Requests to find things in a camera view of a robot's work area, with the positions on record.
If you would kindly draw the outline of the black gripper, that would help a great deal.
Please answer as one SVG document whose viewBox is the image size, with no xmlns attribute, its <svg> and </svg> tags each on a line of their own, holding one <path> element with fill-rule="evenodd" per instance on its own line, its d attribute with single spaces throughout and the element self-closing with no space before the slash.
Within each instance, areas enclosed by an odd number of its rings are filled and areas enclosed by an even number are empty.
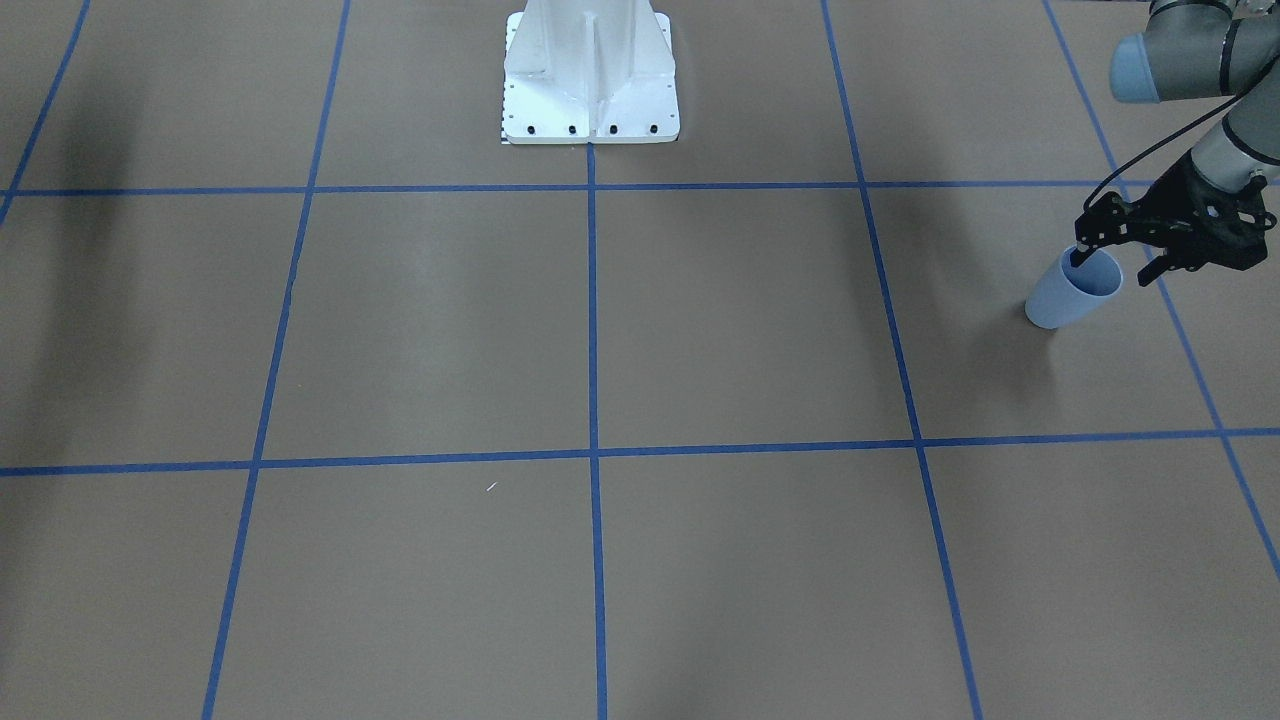
<svg viewBox="0 0 1280 720">
<path fill-rule="evenodd" d="M 1137 273 L 1139 287 L 1206 265 L 1248 270 L 1268 258 L 1265 236 L 1277 224 L 1262 199 L 1268 184 L 1266 172 L 1249 170 L 1239 188 L 1222 190 L 1184 152 L 1134 204 L 1115 191 L 1085 202 L 1074 223 L 1070 268 L 1133 241 L 1161 251 Z"/>
</svg>

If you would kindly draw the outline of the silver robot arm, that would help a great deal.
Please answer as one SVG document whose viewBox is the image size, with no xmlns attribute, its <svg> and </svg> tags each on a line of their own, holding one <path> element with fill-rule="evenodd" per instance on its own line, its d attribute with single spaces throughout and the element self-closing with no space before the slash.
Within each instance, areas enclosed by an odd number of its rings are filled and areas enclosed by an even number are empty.
<svg viewBox="0 0 1280 720">
<path fill-rule="evenodd" d="M 1138 242 L 1158 250 L 1139 274 L 1151 284 L 1170 270 L 1208 264 L 1243 272 L 1262 263 L 1265 236 L 1277 224 L 1262 196 L 1277 179 L 1277 5 L 1234 1 L 1153 1 L 1146 28 L 1125 37 L 1110 65 L 1120 102 L 1221 97 L 1210 131 L 1135 201 L 1105 184 L 1075 222 L 1080 266 L 1101 249 Z"/>
</svg>

